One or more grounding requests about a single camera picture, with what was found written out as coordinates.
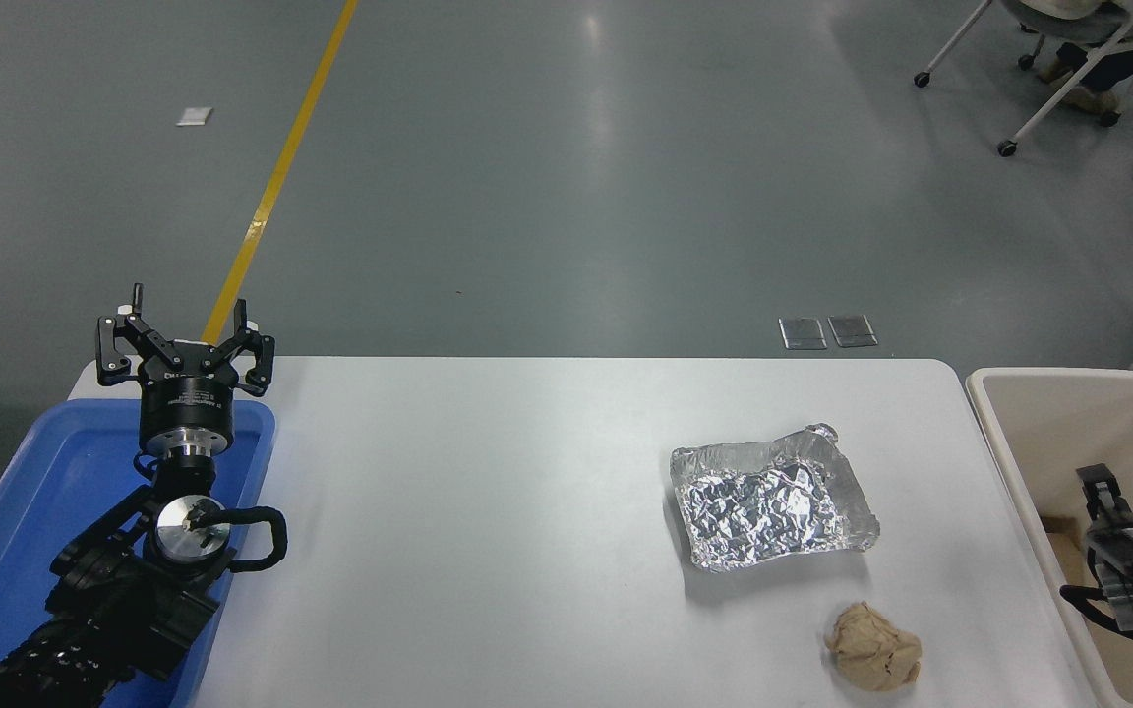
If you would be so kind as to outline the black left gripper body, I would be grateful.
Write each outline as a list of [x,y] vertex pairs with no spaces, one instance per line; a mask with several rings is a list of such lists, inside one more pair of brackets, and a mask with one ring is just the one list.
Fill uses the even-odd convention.
[[179,369],[161,355],[140,357],[140,451],[163,458],[191,444],[202,454],[221,454],[235,443],[237,372],[215,346],[181,341],[172,348]]

